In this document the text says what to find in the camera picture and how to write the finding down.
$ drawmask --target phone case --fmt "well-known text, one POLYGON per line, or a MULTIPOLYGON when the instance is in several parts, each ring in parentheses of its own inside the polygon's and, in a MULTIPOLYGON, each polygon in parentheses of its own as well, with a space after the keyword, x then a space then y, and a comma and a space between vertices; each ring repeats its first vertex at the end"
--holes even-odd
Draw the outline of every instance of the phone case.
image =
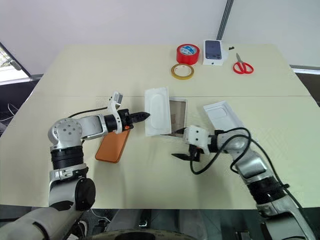
POLYGON ((114 132, 108 133, 102 140, 95 159, 108 163, 119 162, 122 152, 126 146, 130 130, 123 131, 119 134, 114 132))

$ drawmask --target white wall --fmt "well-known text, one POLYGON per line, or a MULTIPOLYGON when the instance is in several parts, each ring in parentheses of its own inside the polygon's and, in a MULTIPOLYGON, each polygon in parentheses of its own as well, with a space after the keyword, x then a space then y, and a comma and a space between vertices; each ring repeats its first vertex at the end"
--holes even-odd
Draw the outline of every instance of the white wall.
POLYGON ((201 45, 216 38, 226 2, 1 0, 0 41, 31 74, 41 74, 67 44, 201 45))
POLYGON ((320 0, 234 0, 222 39, 273 43, 289 64, 320 67, 320 0))

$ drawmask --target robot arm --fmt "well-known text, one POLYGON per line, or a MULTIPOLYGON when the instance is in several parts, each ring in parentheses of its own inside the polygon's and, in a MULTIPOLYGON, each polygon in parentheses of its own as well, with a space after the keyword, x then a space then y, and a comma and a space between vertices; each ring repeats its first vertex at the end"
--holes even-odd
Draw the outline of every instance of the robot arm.
POLYGON ((48 137, 53 170, 50 171, 49 207, 38 208, 1 228, 5 240, 61 240, 95 202, 94 182, 86 177, 82 140, 103 137, 110 132, 132 129, 133 123, 144 121, 150 114, 117 109, 122 94, 114 92, 108 103, 110 115, 96 114, 79 119, 63 118, 53 124, 48 137))
POLYGON ((193 161, 200 161, 200 153, 208 155, 223 150, 232 156, 234 166, 256 201, 259 213, 266 219, 262 229, 267 239, 316 239, 294 201, 286 194, 284 186, 275 179, 261 155, 249 147, 251 137, 242 129, 216 131, 215 135, 209 135, 205 129, 192 125, 181 132, 185 142, 189 144, 190 155, 173 155, 189 160, 195 174, 203 172, 195 172, 192 167, 193 161))

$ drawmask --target scissors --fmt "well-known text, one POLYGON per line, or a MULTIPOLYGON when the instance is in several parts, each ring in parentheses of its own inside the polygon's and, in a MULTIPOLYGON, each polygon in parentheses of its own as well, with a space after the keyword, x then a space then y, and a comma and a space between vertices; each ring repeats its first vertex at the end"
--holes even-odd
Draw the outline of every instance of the scissors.
POLYGON ((242 61, 238 53, 236 54, 236 58, 238 61, 233 65, 233 71, 237 74, 252 74, 254 72, 254 67, 242 61))

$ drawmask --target box lid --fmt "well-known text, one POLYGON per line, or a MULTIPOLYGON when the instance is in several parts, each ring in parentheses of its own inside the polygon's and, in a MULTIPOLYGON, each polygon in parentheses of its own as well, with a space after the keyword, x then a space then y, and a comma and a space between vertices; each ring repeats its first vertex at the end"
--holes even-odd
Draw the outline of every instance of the box lid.
POLYGON ((227 131, 234 128, 245 127, 226 101, 205 105, 203 108, 215 129, 227 131))
POLYGON ((145 121, 145 135, 171 134, 169 91, 167 87, 144 92, 144 111, 150 113, 145 121))

